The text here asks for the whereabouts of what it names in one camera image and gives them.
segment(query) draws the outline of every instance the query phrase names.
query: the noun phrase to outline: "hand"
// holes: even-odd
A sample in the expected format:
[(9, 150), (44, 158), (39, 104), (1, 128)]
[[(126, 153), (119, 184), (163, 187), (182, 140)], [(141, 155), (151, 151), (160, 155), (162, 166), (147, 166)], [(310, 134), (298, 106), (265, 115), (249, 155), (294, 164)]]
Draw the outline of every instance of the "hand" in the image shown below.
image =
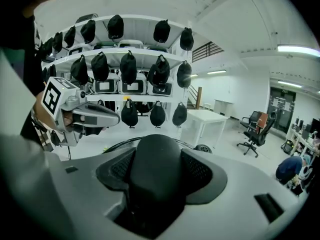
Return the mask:
[(71, 111), (63, 111), (63, 122), (65, 126), (69, 126), (72, 124), (73, 118)]

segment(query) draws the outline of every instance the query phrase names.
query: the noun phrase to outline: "desk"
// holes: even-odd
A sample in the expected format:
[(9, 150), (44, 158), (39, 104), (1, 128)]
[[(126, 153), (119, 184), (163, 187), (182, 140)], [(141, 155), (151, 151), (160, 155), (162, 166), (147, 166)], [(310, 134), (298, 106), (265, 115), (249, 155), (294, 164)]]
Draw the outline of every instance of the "desk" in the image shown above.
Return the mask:
[(231, 112), (232, 112), (232, 106), (233, 106), (233, 103), (231, 102), (215, 99), (213, 112), (219, 115), (220, 113), (223, 113), (227, 118), (230, 118)]
[(222, 132), (224, 131), (228, 117), (223, 116), (221, 114), (214, 113), (210, 110), (198, 110), (198, 109), (188, 110), (188, 117), (190, 117), (193, 120), (199, 121), (199, 124), (200, 124), (200, 127), (199, 127), (198, 131), (196, 132), (194, 146), (196, 146), (198, 144), (200, 137), (204, 133), (204, 129), (205, 129), (206, 124), (222, 122), (219, 136), (218, 136), (215, 144), (213, 145), (213, 147), (216, 148), (216, 146), (221, 138)]
[[(290, 131), (289, 140), (291, 140), (294, 135), (297, 137), (296, 138), (296, 142), (295, 142), (295, 144), (293, 146), (293, 149), (292, 149), (292, 151), (290, 153), (291, 156), (296, 152), (299, 142), (301, 142), (304, 145), (304, 149), (302, 150), (301, 156), (303, 156), (306, 153), (307, 149), (310, 149), (311, 151), (315, 152), (316, 148), (313, 145), (311, 145), (310, 143), (308, 143), (304, 138), (302, 138), (301, 134), (297, 133), (292, 128), (290, 128), (289, 131)], [(316, 155), (313, 155), (313, 158), (312, 158), (312, 161), (311, 161), (310, 164), (312, 164), (312, 162), (314, 161), (315, 157), (316, 157)]]

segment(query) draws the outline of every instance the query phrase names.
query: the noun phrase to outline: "person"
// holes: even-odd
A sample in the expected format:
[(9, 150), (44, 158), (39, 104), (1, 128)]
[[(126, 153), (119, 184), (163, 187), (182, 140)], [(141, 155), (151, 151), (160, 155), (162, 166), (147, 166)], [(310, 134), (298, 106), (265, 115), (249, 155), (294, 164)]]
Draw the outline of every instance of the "person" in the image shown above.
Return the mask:
[(302, 167), (309, 165), (310, 161), (311, 157), (308, 154), (305, 154), (302, 157), (288, 157), (279, 164), (275, 171), (275, 177), (282, 185), (287, 184), (290, 180), (297, 185), (299, 183), (298, 175)]
[[(55, 129), (53, 119), (41, 105), (45, 84), (42, 78), (41, 60), (36, 56), (36, 43), (39, 41), (39, 33), (35, 24), (34, 10), (40, 4), (48, 0), (15, 0), (13, 7), (2, 6), (4, 10), (0, 34), (0, 47), (23, 83), (36, 97), (33, 106), (35, 116), (48, 127)], [(72, 113), (64, 114), (64, 123), (72, 123)], [(38, 134), (32, 124), (31, 112), (27, 116), (21, 133), (24, 138), (41, 145)]]

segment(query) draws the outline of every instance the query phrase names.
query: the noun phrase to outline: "ceiling light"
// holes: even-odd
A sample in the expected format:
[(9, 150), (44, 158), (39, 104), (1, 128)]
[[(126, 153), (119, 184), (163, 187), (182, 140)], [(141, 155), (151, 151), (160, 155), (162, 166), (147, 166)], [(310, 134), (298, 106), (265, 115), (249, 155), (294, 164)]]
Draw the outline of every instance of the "ceiling light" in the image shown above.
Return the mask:
[(212, 71), (212, 72), (208, 72), (207, 74), (211, 75), (211, 74), (217, 74), (217, 73), (223, 73), (223, 72), (227, 72), (227, 71), (225, 71), (225, 70)]
[(278, 45), (278, 52), (301, 53), (320, 57), (320, 51), (318, 50), (294, 45)]
[(278, 81), (278, 83), (279, 83), (279, 84), (284, 84), (284, 85), (287, 85), (287, 86), (294, 86), (294, 87), (298, 87), (298, 88), (301, 88), (301, 87), (302, 87), (301, 85), (294, 84), (294, 83), (290, 83), (290, 82)]

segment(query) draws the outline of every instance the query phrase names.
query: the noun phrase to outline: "glass door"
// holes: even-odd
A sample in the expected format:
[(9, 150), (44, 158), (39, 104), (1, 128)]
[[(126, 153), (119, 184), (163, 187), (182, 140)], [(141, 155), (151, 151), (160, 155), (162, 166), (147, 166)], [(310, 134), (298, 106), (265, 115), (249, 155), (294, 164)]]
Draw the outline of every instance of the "glass door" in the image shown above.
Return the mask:
[(294, 113), (295, 99), (295, 92), (271, 87), (267, 113), (270, 115), (275, 112), (277, 115), (273, 128), (287, 133)]

